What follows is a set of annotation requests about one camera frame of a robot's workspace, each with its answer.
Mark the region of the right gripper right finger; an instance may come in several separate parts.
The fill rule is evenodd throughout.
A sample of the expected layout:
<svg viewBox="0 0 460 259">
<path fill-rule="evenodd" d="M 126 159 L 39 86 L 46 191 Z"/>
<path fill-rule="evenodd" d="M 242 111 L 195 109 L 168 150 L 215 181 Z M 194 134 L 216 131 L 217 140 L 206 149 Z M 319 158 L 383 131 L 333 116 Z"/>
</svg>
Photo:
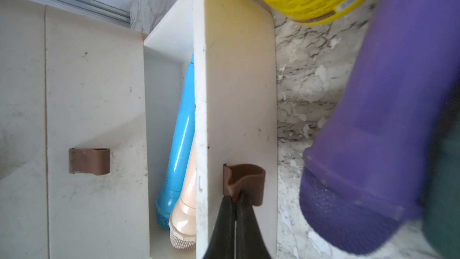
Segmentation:
<svg viewBox="0 0 460 259">
<path fill-rule="evenodd" d="M 248 195 L 240 193 L 236 204 L 236 258 L 270 259 Z"/>
</svg>

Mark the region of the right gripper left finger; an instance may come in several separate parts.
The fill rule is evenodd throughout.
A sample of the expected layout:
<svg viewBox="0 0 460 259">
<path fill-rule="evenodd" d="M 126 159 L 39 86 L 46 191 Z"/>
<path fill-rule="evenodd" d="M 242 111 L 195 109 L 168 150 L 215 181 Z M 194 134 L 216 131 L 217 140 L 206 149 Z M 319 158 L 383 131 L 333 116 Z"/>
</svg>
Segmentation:
<svg viewBox="0 0 460 259">
<path fill-rule="evenodd" d="M 236 205 L 232 198 L 224 196 L 204 259 L 234 259 L 235 233 Z"/>
</svg>

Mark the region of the purple microphone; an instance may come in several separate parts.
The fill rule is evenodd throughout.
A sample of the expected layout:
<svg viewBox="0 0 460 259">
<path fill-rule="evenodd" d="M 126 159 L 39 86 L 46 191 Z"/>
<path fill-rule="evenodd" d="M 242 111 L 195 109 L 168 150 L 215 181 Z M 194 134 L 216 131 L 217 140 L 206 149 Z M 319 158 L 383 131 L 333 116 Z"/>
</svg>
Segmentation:
<svg viewBox="0 0 460 259">
<path fill-rule="evenodd" d="M 304 151 L 299 205 L 344 252 L 375 252 L 423 211 L 427 150 L 460 77 L 460 0 L 379 0 L 334 113 Z"/>
</svg>

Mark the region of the white drawer cabinet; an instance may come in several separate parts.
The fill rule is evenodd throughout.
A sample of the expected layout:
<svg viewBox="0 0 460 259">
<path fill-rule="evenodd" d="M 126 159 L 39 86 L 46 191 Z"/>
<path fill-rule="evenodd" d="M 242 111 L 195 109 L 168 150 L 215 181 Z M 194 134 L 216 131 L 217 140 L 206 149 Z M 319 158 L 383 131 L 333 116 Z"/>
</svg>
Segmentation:
<svg viewBox="0 0 460 259">
<path fill-rule="evenodd" d="M 143 37 L 1 0 L 1 257 L 150 256 Z"/>
</svg>

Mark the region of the green microphone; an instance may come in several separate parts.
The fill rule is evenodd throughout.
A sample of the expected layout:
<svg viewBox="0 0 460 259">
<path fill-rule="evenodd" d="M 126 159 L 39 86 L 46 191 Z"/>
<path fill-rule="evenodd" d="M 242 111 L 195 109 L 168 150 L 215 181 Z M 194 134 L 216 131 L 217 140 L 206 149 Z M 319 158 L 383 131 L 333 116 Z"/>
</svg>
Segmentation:
<svg viewBox="0 0 460 259">
<path fill-rule="evenodd" d="M 444 259 L 460 257 L 460 89 L 439 118 L 429 151 L 422 231 Z"/>
</svg>

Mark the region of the white bottom drawer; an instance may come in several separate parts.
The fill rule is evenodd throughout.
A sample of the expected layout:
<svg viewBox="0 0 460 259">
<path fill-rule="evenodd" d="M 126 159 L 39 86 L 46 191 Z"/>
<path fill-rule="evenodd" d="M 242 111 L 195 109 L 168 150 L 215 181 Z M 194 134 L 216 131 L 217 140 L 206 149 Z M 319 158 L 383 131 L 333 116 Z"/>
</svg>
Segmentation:
<svg viewBox="0 0 460 259">
<path fill-rule="evenodd" d="M 197 227 L 195 251 L 172 247 L 150 207 L 150 256 L 200 259 L 223 196 L 223 166 L 266 172 L 255 214 L 272 258 L 277 252 L 277 87 L 272 15 L 253 0 L 177 0 L 144 42 L 150 201 L 167 172 L 190 60 L 195 62 Z"/>
</svg>

